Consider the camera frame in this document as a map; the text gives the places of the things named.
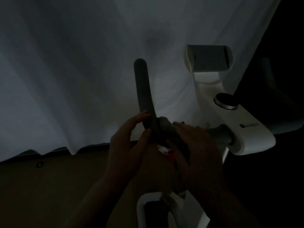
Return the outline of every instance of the white curtain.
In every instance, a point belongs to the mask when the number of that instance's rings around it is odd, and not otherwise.
[[[230,46],[221,79],[233,93],[279,1],[0,0],[0,161],[109,142],[139,112],[137,58],[156,114],[199,124],[185,45]]]

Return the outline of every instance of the forearm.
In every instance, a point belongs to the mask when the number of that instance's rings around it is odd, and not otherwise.
[[[126,182],[119,182],[109,176],[98,180],[82,199],[65,227],[105,227],[126,186]]]
[[[209,192],[197,195],[197,200],[207,216],[223,227],[264,227],[237,199],[231,190],[223,185]]]

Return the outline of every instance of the floor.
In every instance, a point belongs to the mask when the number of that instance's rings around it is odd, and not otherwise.
[[[60,227],[102,177],[108,151],[0,164],[0,227]],[[147,192],[178,188],[178,173],[151,145],[141,169],[125,189],[107,227],[137,227],[136,204]]]

